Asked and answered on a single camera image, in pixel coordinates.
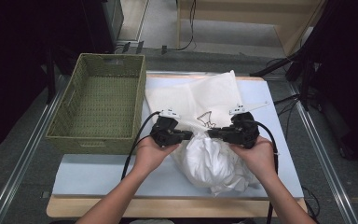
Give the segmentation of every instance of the wooden table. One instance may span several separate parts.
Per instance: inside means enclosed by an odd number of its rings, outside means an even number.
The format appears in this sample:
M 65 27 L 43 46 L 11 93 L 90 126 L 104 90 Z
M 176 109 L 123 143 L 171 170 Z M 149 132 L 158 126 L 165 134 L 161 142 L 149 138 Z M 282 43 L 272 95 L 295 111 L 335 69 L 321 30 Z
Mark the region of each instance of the wooden table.
M 148 77 L 183 77 L 184 75 L 150 73 Z M 191 77 L 205 77 L 191 73 Z M 263 80 L 261 77 L 237 77 L 238 80 Z M 101 197 L 63 197 L 52 195 L 48 202 L 49 217 L 82 217 Z M 303 198 L 297 200 L 307 211 Z M 266 217 L 269 201 L 265 198 L 134 197 L 123 217 Z
M 178 1 L 177 48 L 181 20 L 189 20 L 193 0 Z M 286 55 L 294 52 L 320 16 L 324 0 L 197 0 L 194 20 L 273 24 Z

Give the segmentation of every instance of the forearm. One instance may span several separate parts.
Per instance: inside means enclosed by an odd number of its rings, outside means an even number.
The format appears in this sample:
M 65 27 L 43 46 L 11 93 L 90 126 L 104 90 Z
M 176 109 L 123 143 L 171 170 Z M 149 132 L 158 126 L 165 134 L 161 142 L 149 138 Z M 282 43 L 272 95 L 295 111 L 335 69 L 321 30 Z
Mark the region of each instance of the forearm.
M 293 198 L 277 175 L 260 181 L 281 223 L 314 223 Z
M 130 172 L 77 223 L 118 223 L 146 177 L 146 174 Z

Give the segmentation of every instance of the black equipment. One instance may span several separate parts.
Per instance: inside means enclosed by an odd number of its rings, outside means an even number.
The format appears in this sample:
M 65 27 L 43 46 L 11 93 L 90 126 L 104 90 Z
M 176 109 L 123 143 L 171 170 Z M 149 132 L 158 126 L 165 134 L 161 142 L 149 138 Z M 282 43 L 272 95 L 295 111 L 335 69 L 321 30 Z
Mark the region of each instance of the black equipment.
M 220 138 L 224 142 L 252 148 L 257 136 L 260 135 L 252 114 L 250 112 L 236 114 L 231 118 L 231 122 L 229 127 L 208 130 L 208 135 L 211 138 Z
M 183 140 L 190 140 L 193 135 L 190 131 L 179 131 L 174 129 L 178 121 L 173 118 L 158 116 L 153 125 L 150 136 L 160 147 L 167 147 L 181 143 Z

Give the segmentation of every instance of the power cord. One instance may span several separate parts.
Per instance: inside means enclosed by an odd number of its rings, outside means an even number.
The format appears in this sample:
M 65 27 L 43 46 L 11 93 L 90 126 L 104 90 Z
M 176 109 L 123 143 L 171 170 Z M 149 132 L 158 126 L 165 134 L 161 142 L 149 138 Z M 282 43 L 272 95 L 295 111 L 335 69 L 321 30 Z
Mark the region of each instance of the power cord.
M 290 102 L 288 105 L 286 105 L 282 110 L 281 112 L 278 113 L 278 117 L 286 112 L 289 112 L 289 115 L 287 117 L 287 121 L 286 121 L 286 130 L 285 130 L 285 135 L 284 135 L 284 138 L 287 140 L 288 138 L 288 135 L 289 135 L 289 122 L 290 122 L 290 117 L 292 116 L 292 112 L 293 112 L 293 109 L 295 108 L 295 105 L 298 103 L 299 101 L 299 94 L 295 94 L 295 95 L 292 95 L 292 96 L 289 96 L 289 97 L 286 97 L 282 100 L 279 100 L 279 101 L 275 101 L 274 104 L 275 105 L 278 105 L 282 102 L 285 102 L 285 101 L 289 101 L 291 100 L 292 102 Z
M 307 188 L 304 187 L 304 186 L 301 186 L 301 188 L 304 189 L 304 190 L 306 190 L 307 193 L 308 193 L 309 195 L 311 195 L 311 197 L 312 197 L 313 199 L 315 199 L 315 202 L 316 202 L 316 204 L 318 205 L 318 207 L 317 207 L 318 210 L 316 211 L 316 213 L 313 211 L 313 208 L 310 206 L 310 204 L 307 202 L 307 200 L 305 200 L 304 202 L 305 202 L 305 205 L 307 206 L 307 209 L 310 211 L 310 217 L 311 217 L 316 223 L 319 224 L 319 221 L 318 221 L 318 219 L 317 219 L 317 217 L 318 217 L 319 214 L 321 213 L 321 206 L 320 206 L 320 204 L 319 204 L 319 200 L 318 200 L 318 198 L 316 198 L 316 196 L 315 196 L 309 189 L 307 189 Z
M 280 60 L 283 60 L 283 58 L 276 58 L 276 59 L 272 59 L 272 60 L 269 60 L 267 63 L 266 63 L 266 68 L 269 67 L 269 65 L 272 63 L 272 62 L 275 62 L 275 61 L 280 61 Z M 287 73 L 287 69 L 283 66 L 282 67 L 284 73 L 274 73 L 274 71 L 270 72 L 272 75 L 285 75 Z
M 264 124 L 258 122 L 258 121 L 253 121 L 253 120 L 249 120 L 249 122 L 252 122 L 252 123 L 255 123 L 257 124 L 258 126 L 262 127 L 269 135 L 269 138 L 271 139 L 271 142 L 272 142 L 272 150 L 273 150 L 273 153 L 274 153 L 274 166 L 275 166 L 275 172 L 278 174 L 278 149 L 277 149 L 277 145 L 275 143 L 275 139 L 274 139 L 274 136 L 272 135 L 272 132 L 269 130 L 269 128 L 267 128 Z M 269 202 L 269 205 L 268 205 L 268 214 L 267 214 L 267 224 L 271 223 L 271 220 L 272 220 L 272 212 L 273 212 L 273 206 L 272 206 L 272 203 Z
M 191 38 L 190 41 L 187 43 L 187 45 L 181 49 L 167 49 L 166 46 L 163 46 L 162 49 L 154 49 L 154 50 L 161 50 L 162 54 L 165 54 L 167 51 L 180 51 L 180 50 L 184 50 L 187 49 L 191 43 L 194 43 L 195 47 L 194 49 L 197 47 L 196 42 L 194 42 L 194 17 L 196 15 L 196 7 L 197 7 L 197 1 L 193 0 L 193 3 L 191 5 L 191 9 L 190 9 L 190 28 L 191 28 Z M 124 45 L 123 46 L 117 46 L 117 48 L 115 49 L 114 53 L 116 54 L 117 51 L 119 49 L 124 49 Z
M 191 9 L 190 9 L 190 28 L 191 28 L 190 41 L 188 42 L 188 44 L 184 48 L 177 49 L 177 50 L 187 49 L 188 46 L 190 46 L 190 44 L 193 42 L 193 38 L 194 38 L 194 16 L 196 15 L 196 7 L 197 7 L 197 1 L 193 0 L 193 4 L 191 5 Z
M 144 124 L 142 124 L 142 127 L 139 129 L 138 133 L 136 134 L 136 137 L 133 141 L 133 144 L 132 144 L 132 147 L 131 147 L 131 150 L 129 152 L 129 156 L 127 157 L 126 159 L 126 162 L 124 164 L 124 168 L 123 168 L 123 173 L 121 175 L 121 180 L 124 179 L 124 177 L 126 177 L 127 175 L 127 170 L 128 170 L 128 167 L 130 165 L 130 161 L 131 161 L 131 155 L 132 155 L 132 152 L 133 150 L 135 150 L 136 146 L 139 144 L 139 142 L 141 142 L 142 140 L 144 140 L 147 136 L 143 137 L 142 139 L 140 139 L 139 141 L 137 141 L 137 139 L 139 138 L 139 136 L 141 135 L 141 132 L 142 130 L 144 129 L 144 127 L 146 126 L 147 122 L 153 118 L 153 116 L 159 114 L 160 112 L 157 111 L 157 112 L 154 112 L 152 113 L 151 115 L 149 115 L 149 117 L 147 117 L 147 119 L 144 121 Z

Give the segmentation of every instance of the gray carpet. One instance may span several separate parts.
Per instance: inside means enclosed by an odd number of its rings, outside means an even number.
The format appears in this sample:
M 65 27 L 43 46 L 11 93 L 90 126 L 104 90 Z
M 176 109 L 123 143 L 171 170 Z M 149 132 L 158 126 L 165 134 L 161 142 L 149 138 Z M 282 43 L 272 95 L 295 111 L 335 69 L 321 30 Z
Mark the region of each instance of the gray carpet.
M 133 52 L 134 49 L 130 49 L 127 53 Z M 238 75 L 259 71 L 271 60 L 270 58 L 247 57 L 245 55 L 185 51 L 169 51 L 161 55 L 160 50 L 157 49 L 144 49 L 143 54 L 146 55 L 148 70 L 216 73 L 234 70 Z M 274 100 L 280 100 L 291 95 L 288 83 L 280 75 L 283 72 L 283 69 L 281 69 L 275 72 L 278 75 L 268 75 L 266 77 Z M 30 134 L 45 107 L 46 99 L 47 91 L 43 91 L 17 122 L 5 142 L 0 145 L 0 191 L 9 179 L 11 171 L 26 146 Z M 277 105 L 277 112 L 280 112 L 288 103 Z M 358 216 L 358 161 L 348 161 L 340 156 L 337 142 L 323 114 L 312 107 L 310 108 L 310 114 Z M 280 116 L 283 132 L 286 130 L 288 116 L 289 113 L 284 113 Z M 301 184 L 312 191 L 319 200 L 321 208 L 318 216 L 319 221 L 321 223 L 344 223 L 307 131 L 296 109 L 293 110 L 290 117 L 287 143 Z M 41 197 L 41 194 L 44 191 L 51 192 L 61 158 L 62 154 L 42 138 L 7 210 L 3 223 L 49 223 L 57 220 L 46 215 L 48 198 Z M 316 200 L 310 197 L 307 192 L 305 192 L 305 195 L 306 200 L 316 211 Z M 265 218 L 255 218 L 254 222 L 265 223 L 265 220 Z M 196 221 L 194 223 L 212 223 L 211 220 L 210 222 L 207 220 Z

